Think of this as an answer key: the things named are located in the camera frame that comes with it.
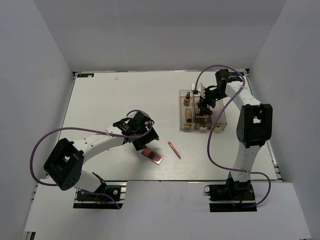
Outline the brown nude eyeshadow palette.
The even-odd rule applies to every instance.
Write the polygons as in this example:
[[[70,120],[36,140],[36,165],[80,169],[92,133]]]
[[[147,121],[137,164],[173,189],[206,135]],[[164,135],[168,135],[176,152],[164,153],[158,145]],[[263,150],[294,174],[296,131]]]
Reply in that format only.
[[[210,117],[209,115],[205,114],[205,115],[203,115],[203,118],[196,118],[196,122],[197,123],[207,123],[209,117]]]

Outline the beige foundation tube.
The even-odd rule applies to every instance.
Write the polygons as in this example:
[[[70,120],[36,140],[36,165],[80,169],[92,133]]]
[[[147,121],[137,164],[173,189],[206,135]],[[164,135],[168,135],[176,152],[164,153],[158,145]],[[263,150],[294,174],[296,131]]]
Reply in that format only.
[[[191,123],[192,122],[192,109],[186,108],[184,111],[184,114],[185,114],[185,121],[187,123]]]

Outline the foundation bottle with black cap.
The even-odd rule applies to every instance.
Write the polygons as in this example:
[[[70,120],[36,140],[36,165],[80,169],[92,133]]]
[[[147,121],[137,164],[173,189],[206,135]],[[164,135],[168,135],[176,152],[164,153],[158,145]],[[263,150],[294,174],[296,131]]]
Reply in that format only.
[[[191,92],[188,91],[184,97],[184,100],[183,100],[183,105],[184,106],[189,106],[190,105],[190,101],[191,101]]]

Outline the rose gold blush palette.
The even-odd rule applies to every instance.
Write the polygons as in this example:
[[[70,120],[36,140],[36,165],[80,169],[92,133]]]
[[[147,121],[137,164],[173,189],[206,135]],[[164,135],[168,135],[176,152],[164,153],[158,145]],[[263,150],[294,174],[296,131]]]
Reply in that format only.
[[[150,161],[152,161],[153,163],[159,165],[162,160],[163,160],[163,156],[160,155],[159,153],[153,151],[152,149],[150,148],[145,148],[141,154],[145,157],[147,157]]]

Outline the colourful glitter eyeshadow palette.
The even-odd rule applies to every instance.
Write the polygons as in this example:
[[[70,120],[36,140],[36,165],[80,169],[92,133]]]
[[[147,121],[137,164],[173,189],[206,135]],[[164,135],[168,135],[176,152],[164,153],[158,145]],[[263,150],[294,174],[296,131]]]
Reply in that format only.
[[[203,115],[201,115],[201,109],[199,108],[199,101],[197,101],[196,103],[195,103],[195,116],[196,116],[196,118],[197,119],[200,119],[200,118],[203,118],[204,116]]]

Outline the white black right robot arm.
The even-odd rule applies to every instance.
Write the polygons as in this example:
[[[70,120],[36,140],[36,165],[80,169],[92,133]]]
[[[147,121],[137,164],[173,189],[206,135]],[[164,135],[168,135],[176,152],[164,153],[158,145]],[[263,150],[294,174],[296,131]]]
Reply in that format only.
[[[236,200],[244,193],[241,183],[251,179],[253,164],[262,146],[272,136],[273,107],[270,104],[261,103],[251,92],[245,88],[246,80],[238,71],[235,74],[229,72],[227,67],[215,73],[216,86],[213,90],[210,87],[198,87],[195,83],[194,89],[200,91],[200,100],[197,104],[202,115],[212,115],[211,108],[216,106],[218,100],[229,97],[216,117],[207,140],[207,155],[209,160],[218,168],[228,170],[229,177],[234,181],[225,188],[226,195]],[[238,152],[234,166],[224,167],[214,162],[210,155],[210,144],[213,130],[219,118],[230,103],[234,103],[239,109],[239,119],[236,126],[236,137],[239,142]]]

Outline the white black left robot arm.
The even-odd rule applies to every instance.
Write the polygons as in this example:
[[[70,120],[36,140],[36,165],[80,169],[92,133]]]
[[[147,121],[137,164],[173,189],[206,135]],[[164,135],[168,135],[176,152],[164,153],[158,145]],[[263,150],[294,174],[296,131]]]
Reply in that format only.
[[[132,110],[103,131],[91,129],[91,135],[78,140],[60,139],[43,168],[62,191],[78,189],[99,200],[105,196],[106,183],[94,172],[83,169],[93,157],[125,144],[132,144],[136,151],[159,140],[154,120],[144,111]]]

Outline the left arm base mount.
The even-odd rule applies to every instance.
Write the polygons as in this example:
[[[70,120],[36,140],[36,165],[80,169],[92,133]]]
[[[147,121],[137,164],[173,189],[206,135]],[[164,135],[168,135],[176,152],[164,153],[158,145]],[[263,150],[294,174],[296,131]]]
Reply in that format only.
[[[127,182],[105,182],[96,192],[77,189],[74,209],[120,210],[124,204]]]

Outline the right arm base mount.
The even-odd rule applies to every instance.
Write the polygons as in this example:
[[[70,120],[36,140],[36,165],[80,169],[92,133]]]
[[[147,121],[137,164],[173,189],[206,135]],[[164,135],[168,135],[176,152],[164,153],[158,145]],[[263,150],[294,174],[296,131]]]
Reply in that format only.
[[[210,184],[203,188],[209,197],[211,213],[245,213],[256,212],[256,198],[253,186],[247,189],[232,189],[228,191],[226,184]]]

